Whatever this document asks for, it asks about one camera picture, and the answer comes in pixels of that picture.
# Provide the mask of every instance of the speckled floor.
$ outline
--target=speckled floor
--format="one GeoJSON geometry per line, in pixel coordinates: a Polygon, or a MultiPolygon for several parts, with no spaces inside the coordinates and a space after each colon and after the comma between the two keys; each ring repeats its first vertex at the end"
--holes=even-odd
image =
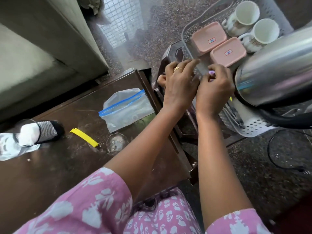
{"type": "MultiPolygon", "coordinates": [[[[217,0],[104,0],[102,17],[86,16],[91,32],[110,67],[107,77],[142,64],[156,76],[170,43],[181,39],[183,27],[217,0]]],[[[275,0],[297,29],[312,19],[312,0],[275,0]]],[[[273,219],[312,191],[312,177],[284,171],[270,163],[266,147],[273,131],[248,138],[229,149],[236,172],[259,215],[273,219]]],[[[183,144],[197,156],[197,147],[183,144]]],[[[312,146],[303,135],[283,133],[272,144],[272,156],[281,166],[302,163],[312,171],[312,146]]],[[[199,221],[198,186],[180,185],[199,221]]]]}

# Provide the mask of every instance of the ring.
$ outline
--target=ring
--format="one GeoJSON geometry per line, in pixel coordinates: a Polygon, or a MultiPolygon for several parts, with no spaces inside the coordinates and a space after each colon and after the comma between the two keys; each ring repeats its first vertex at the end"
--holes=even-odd
{"type": "Polygon", "coordinates": [[[181,67],[176,67],[176,68],[174,68],[174,72],[177,70],[177,69],[181,69],[182,70],[182,68],[181,67]]]}

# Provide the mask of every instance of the stainless steel kettle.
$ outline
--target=stainless steel kettle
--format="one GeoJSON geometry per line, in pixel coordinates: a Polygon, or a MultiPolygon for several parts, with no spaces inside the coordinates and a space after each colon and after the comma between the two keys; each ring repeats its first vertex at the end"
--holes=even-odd
{"type": "Polygon", "coordinates": [[[312,27],[264,46],[239,66],[234,81],[237,98],[258,108],[268,122],[292,129],[311,128],[312,113],[286,117],[272,109],[312,99],[312,27]]]}

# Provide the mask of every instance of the ceramic cup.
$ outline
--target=ceramic cup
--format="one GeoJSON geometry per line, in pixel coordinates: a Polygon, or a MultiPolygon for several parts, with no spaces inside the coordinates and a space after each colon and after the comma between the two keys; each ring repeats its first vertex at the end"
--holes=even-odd
{"type": "Polygon", "coordinates": [[[228,35],[237,37],[250,30],[259,17],[258,5],[253,1],[243,1],[237,5],[230,17],[222,22],[222,26],[228,35]]]}
{"type": "Polygon", "coordinates": [[[250,33],[245,33],[238,39],[242,41],[247,52],[254,53],[276,40],[278,36],[278,24],[272,19],[261,19],[254,25],[250,33]]]}

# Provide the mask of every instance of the gray basket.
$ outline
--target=gray basket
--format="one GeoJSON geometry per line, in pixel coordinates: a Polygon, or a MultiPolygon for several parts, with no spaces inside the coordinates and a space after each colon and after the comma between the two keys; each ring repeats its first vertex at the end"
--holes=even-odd
{"type": "MultiPolygon", "coordinates": [[[[211,5],[201,16],[187,24],[181,34],[183,43],[183,53],[185,59],[201,59],[201,63],[197,65],[194,70],[195,75],[201,78],[203,75],[208,74],[208,65],[212,64],[209,54],[202,56],[198,55],[197,50],[191,44],[191,37],[194,32],[205,27],[212,22],[222,23],[223,20],[227,19],[235,10],[237,5],[247,0],[219,0],[215,4],[211,5]]],[[[270,18],[275,20],[280,27],[280,36],[287,35],[294,31],[290,23],[284,16],[283,12],[279,9],[274,0],[250,0],[255,2],[260,9],[260,18],[270,18]]],[[[240,63],[237,62],[230,68],[236,69],[240,63]]],[[[271,130],[274,127],[268,125],[268,123],[261,118],[255,110],[247,108],[242,105],[239,101],[236,101],[236,110],[242,118],[245,118],[245,128],[239,128],[233,119],[223,110],[219,115],[224,124],[230,129],[245,137],[254,137],[265,131],[271,130]]]]}

